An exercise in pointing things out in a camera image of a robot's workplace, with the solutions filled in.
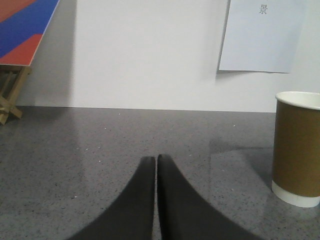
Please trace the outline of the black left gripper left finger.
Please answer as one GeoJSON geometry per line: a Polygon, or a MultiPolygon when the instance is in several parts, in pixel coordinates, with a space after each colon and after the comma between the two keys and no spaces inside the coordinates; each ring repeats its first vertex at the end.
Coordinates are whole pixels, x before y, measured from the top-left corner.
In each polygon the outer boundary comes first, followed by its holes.
{"type": "Polygon", "coordinates": [[[71,240],[150,240],[155,208],[156,159],[144,156],[116,200],[71,240]]]}

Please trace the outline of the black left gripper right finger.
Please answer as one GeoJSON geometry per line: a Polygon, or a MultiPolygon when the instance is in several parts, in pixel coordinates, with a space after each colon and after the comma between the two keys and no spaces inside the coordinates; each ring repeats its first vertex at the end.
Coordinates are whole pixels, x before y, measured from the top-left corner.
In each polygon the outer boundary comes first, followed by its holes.
{"type": "Polygon", "coordinates": [[[164,240],[259,239],[203,199],[167,154],[157,157],[157,205],[164,240]]]}

